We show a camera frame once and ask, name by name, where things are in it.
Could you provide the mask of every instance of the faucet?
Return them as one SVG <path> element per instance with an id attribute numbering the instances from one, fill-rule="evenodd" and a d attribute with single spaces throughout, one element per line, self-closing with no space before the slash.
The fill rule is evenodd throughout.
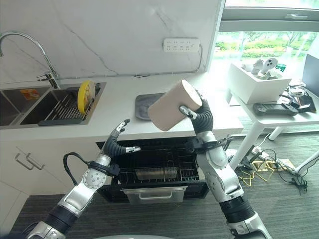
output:
<path id="1" fill-rule="evenodd" d="M 2 49 L 1 49 L 2 41 L 3 41 L 3 39 L 5 39 L 6 36 L 9 36 L 9 35 L 23 36 L 23 37 L 29 39 L 30 41 L 32 41 L 38 48 L 40 48 L 41 53 L 42 53 L 46 63 L 48 64 L 51 72 L 44 73 L 44 75 L 42 75 L 42 76 L 45 76 L 46 78 L 41 79 L 39 81 L 49 81 L 53 88 L 60 89 L 60 85 L 58 84 L 58 82 L 60 81 L 59 74 L 57 73 L 57 71 L 53 67 L 53 65 L 52 65 L 49 57 L 47 56 L 46 52 L 44 51 L 43 47 L 33 37 L 31 37 L 23 32 L 19 32 L 19 31 L 5 31 L 5 32 L 1 33 L 0 34 L 0 57 L 3 56 Z"/>

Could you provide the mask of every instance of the white countertop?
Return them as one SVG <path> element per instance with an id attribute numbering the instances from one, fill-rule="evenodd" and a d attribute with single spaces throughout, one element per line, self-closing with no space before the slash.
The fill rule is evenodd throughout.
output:
<path id="1" fill-rule="evenodd" d="M 121 121 L 131 119 L 119 140 L 194 136 L 189 119 L 184 119 L 168 132 L 156 128 L 151 121 L 135 117 L 135 98 L 138 95 L 166 92 L 178 80 L 185 77 L 201 93 L 210 105 L 214 117 L 213 131 L 217 138 L 228 134 L 241 133 L 243 126 L 231 112 L 223 93 L 216 92 L 214 85 L 218 80 L 207 73 L 155 75 L 143 78 L 110 77 L 93 79 L 95 82 L 107 82 L 92 117 L 86 125 L 43 126 L 34 128 L 3 129 L 0 131 L 1 141 L 60 139 L 77 137 L 103 137 Z M 63 84 L 77 84 L 82 80 L 64 80 Z"/>

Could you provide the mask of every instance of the kitchen sink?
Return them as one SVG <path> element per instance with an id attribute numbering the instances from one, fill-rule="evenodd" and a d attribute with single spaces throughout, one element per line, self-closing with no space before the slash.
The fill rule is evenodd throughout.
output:
<path id="1" fill-rule="evenodd" d="M 80 85 L 64 85 L 62 86 L 63 89 L 59 90 L 46 88 L 39 99 L 33 102 L 33 104 L 31 104 L 31 102 L 27 104 L 28 107 L 24 108 L 25 112 L 20 114 L 20 117 L 15 116 L 17 114 L 16 110 L 19 109 L 15 109 L 17 107 L 13 104 L 10 105 L 11 107 L 8 107 L 9 104 L 6 101 L 4 101 L 6 104 L 4 105 L 2 99 L 6 100 L 6 98 L 1 95 L 0 128 L 6 129 L 49 125 L 87 124 L 105 85 L 106 83 L 96 84 L 95 99 L 90 103 L 84 115 L 81 114 L 77 108 L 77 94 Z"/>
<path id="2" fill-rule="evenodd" d="M 0 91 L 0 126 L 18 122 L 48 89 L 33 87 Z"/>

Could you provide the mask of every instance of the white box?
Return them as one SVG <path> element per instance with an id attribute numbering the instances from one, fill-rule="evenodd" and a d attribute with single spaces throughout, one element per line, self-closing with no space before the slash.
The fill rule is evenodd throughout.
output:
<path id="1" fill-rule="evenodd" d="M 231 63 L 228 72 L 228 89 L 244 103 L 276 102 L 279 95 L 287 88 L 291 78 L 283 77 L 275 80 L 260 80 L 241 65 Z"/>

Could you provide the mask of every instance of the yellow plate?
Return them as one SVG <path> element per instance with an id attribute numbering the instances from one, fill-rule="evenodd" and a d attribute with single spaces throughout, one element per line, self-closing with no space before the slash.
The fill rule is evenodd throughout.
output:
<path id="1" fill-rule="evenodd" d="M 87 80 L 82 82 L 78 91 L 78 109 L 79 112 L 85 114 L 86 109 L 91 101 L 95 98 L 94 82 Z"/>

